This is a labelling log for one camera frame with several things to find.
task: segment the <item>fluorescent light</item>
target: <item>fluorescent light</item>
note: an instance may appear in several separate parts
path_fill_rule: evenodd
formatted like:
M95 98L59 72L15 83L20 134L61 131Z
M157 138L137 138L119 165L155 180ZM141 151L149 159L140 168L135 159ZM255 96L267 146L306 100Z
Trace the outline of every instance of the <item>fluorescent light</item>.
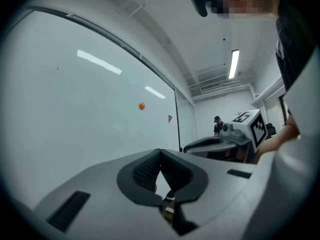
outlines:
M78 57L80 57L80 58L83 58L83 59L86 59L86 60L88 60L90 62L93 62L93 63L95 63L95 64L97 64L97 65L99 65L101 67L104 67L105 69L110 70L110 71L112 71L112 72L114 72L114 73L116 73L118 75L120 75L121 72L122 72L121 69L119 69L119 68L117 68L115 66L112 66L111 64L105 62L104 60L101 60L101 59L99 59L99 58L97 58L97 57L95 57L95 56L93 56L93 55L91 55L89 53L86 53L86 52L82 51L82 50L78 50L76 55L78 55Z
M157 92L156 90L152 89L149 86L144 87L144 89L146 89L147 91L149 91L150 93L153 93L155 96L158 96L161 99L164 99L165 96L163 96L161 93Z
M229 79L235 77L236 69L237 69L237 65L238 65L238 59L239 59L239 50L233 50L232 57L231 57L231 67L230 67Z

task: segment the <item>black shirt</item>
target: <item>black shirt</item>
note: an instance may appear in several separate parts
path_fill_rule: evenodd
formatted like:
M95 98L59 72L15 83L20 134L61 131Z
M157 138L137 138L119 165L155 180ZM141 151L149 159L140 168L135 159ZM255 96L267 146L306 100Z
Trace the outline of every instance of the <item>black shirt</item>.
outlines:
M216 125L214 126L214 132L217 133L217 134L219 134L220 131L222 130L222 126L223 126L223 125L224 125L224 122L221 122L220 124L216 124Z
M287 0L280 0L276 29L276 59L288 91L306 66L316 40L301 13Z

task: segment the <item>person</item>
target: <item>person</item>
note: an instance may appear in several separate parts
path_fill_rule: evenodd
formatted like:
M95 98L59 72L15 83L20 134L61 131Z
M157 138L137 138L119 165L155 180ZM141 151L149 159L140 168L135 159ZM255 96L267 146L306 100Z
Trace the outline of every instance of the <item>person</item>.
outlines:
M214 118L214 122L216 123L213 130L214 136L218 136L220 134L220 131L222 130L224 122L221 121L221 118L218 115Z
M229 15L258 16L268 14L275 17L278 32L275 56L285 89L288 91L304 69L316 47L316 40L300 12L288 0L216 1L222 2L223 10L227 9ZM290 113L290 108L288 113L288 120L281 132L261 144L255 156L256 163L263 154L277 151L283 143L298 137L299 129ZM237 158L241 161L244 157L245 152L240 148Z

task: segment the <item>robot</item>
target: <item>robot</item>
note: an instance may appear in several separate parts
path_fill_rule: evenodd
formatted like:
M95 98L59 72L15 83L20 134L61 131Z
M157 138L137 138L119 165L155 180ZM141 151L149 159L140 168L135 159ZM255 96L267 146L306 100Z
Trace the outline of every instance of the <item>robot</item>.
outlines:
M219 136L196 140L183 149L184 153L216 160L236 162L237 159L225 158L225 151L237 152L245 148L245 163L250 163L260 144L267 137L267 129L259 109L242 113L229 123L223 124Z

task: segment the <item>white wall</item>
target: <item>white wall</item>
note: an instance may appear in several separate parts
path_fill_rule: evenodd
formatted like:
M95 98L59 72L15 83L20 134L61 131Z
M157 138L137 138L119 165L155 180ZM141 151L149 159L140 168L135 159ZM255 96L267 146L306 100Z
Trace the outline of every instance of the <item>white wall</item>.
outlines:
M194 104L188 84L171 56L150 32L108 0L30 0L41 6L75 14L113 33L154 64Z
M284 114L279 101L279 96L274 95L265 102L265 110L268 117L268 122L271 123L276 133L278 134L285 124Z
M30 208L92 165L146 150L179 150L174 90L108 39L35 11L2 48L0 171L12 195ZM169 190L159 177L157 194Z
M250 105L253 96L249 90L236 91L226 96L219 96L204 102L196 103L195 117L198 128L198 138L214 135L214 118L219 116L224 123L228 123L237 117L238 112L255 110Z
M276 58L277 40L278 33L276 23L274 23L274 28L270 29L268 42L266 42L266 52L259 58L259 63L253 75L253 84L259 93L266 89L281 74Z
M176 92L179 117L180 146L184 148L198 140L196 112L194 106L179 91Z

